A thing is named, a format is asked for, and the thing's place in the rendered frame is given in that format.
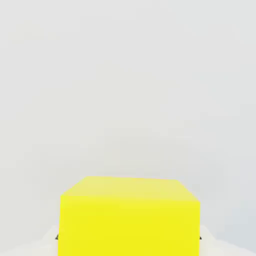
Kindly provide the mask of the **small yellow cube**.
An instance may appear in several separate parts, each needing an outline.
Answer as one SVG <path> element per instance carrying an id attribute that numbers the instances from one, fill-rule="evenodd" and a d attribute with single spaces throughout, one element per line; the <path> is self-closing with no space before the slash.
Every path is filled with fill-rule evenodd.
<path id="1" fill-rule="evenodd" d="M 199 256 L 200 201 L 175 179 L 87 176 L 60 197 L 58 256 Z"/>

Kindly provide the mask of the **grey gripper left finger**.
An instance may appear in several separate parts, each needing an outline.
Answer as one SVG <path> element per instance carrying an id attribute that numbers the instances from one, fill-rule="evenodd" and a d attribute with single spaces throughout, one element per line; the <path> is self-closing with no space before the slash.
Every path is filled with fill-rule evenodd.
<path id="1" fill-rule="evenodd" d="M 58 256 L 59 228 L 54 225 L 40 239 L 3 253 L 3 256 Z"/>

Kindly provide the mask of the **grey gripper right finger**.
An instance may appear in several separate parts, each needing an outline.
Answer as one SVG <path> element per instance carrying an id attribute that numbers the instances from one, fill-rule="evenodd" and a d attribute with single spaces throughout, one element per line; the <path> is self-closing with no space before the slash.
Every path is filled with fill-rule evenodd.
<path id="1" fill-rule="evenodd" d="M 200 226 L 199 256 L 253 256 L 245 248 L 216 239 L 204 226 Z"/>

